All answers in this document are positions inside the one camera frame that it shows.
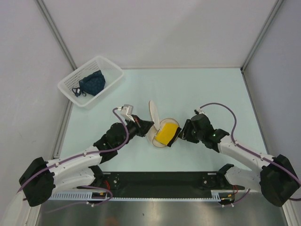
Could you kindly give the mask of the beige mesh laundry bag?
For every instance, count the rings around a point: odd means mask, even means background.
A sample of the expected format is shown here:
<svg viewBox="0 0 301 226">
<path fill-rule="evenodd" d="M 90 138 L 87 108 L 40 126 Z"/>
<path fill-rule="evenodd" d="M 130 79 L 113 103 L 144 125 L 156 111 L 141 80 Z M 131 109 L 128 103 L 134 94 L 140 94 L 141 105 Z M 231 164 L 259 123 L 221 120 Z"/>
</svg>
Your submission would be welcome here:
<svg viewBox="0 0 301 226">
<path fill-rule="evenodd" d="M 181 132 L 179 123 L 173 118 L 160 120 L 157 106 L 152 100 L 149 101 L 149 111 L 156 132 L 151 137 L 146 136 L 148 141 L 158 148 L 171 147 L 178 139 L 178 134 Z"/>
</svg>

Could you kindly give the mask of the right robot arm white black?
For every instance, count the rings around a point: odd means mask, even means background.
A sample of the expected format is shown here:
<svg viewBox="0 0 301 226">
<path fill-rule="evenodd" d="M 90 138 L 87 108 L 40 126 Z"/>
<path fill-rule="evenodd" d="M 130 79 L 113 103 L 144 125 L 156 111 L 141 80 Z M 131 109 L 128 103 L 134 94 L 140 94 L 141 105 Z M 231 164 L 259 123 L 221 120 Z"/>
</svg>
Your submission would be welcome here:
<svg viewBox="0 0 301 226">
<path fill-rule="evenodd" d="M 217 184 L 222 189 L 228 189 L 231 185 L 243 186 L 261 192 L 268 202 L 281 207 L 301 186 L 287 157 L 256 153 L 243 147 L 233 134 L 214 129 L 204 113 L 187 119 L 178 137 L 195 144 L 201 142 L 207 148 L 248 167 L 241 169 L 232 164 L 223 166 L 217 177 Z"/>
</svg>

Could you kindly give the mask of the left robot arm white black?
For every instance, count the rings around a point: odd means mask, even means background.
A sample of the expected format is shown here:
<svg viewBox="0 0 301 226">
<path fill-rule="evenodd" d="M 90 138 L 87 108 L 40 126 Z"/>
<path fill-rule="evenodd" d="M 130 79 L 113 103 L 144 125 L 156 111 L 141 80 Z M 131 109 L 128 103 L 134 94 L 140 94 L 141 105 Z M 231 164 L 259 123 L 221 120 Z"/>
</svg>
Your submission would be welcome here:
<svg viewBox="0 0 301 226">
<path fill-rule="evenodd" d="M 34 159 L 19 178 L 20 189 L 30 207 L 46 202 L 57 192 L 77 187 L 103 185 L 103 172 L 99 165 L 110 161 L 135 136 L 144 137 L 153 126 L 133 115 L 132 120 L 116 122 L 92 146 L 63 159 L 46 161 Z"/>
</svg>

